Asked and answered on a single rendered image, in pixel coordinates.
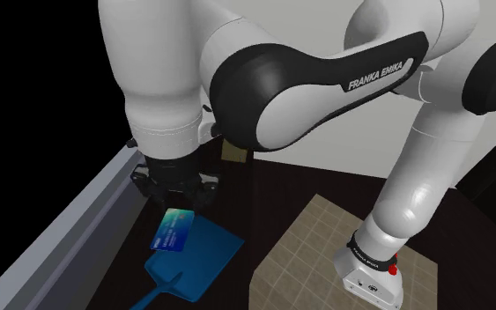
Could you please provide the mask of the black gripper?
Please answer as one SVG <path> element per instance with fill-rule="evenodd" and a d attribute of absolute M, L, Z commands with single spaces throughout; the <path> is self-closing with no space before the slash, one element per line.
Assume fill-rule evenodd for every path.
<path fill-rule="evenodd" d="M 165 202 L 169 192 L 178 191 L 193 202 L 196 214 L 213 204 L 220 175 L 199 173 L 198 150 L 177 159 L 144 157 L 146 164 L 137 164 L 130 174 L 131 181 L 144 197 Z"/>

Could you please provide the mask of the blue green card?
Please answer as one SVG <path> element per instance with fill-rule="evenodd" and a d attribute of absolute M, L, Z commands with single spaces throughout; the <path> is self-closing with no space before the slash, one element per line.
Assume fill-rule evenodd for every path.
<path fill-rule="evenodd" d="M 192 210 L 167 209 L 154 235 L 150 249 L 181 252 L 194 218 L 195 212 Z"/>

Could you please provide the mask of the small olive box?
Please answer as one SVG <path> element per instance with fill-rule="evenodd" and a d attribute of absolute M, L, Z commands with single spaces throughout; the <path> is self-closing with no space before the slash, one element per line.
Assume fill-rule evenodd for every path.
<path fill-rule="evenodd" d="M 229 143 L 226 139 L 223 140 L 221 159 L 225 161 L 246 163 L 248 158 L 248 151 L 241 149 Z"/>

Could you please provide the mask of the blue dustpan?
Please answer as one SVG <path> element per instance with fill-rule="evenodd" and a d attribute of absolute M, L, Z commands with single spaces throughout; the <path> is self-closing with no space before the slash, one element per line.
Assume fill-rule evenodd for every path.
<path fill-rule="evenodd" d="M 162 292 L 198 301 L 243 243 L 225 228 L 195 214 L 181 252 L 154 250 L 145 262 L 156 287 L 130 310 L 144 310 Z"/>

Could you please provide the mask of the tan tiled robot stand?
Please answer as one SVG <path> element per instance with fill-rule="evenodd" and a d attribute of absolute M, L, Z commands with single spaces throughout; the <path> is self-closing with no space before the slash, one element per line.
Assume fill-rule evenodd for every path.
<path fill-rule="evenodd" d="M 314 195 L 255 269 L 248 310 L 381 310 L 343 287 L 334 253 L 361 220 Z"/>

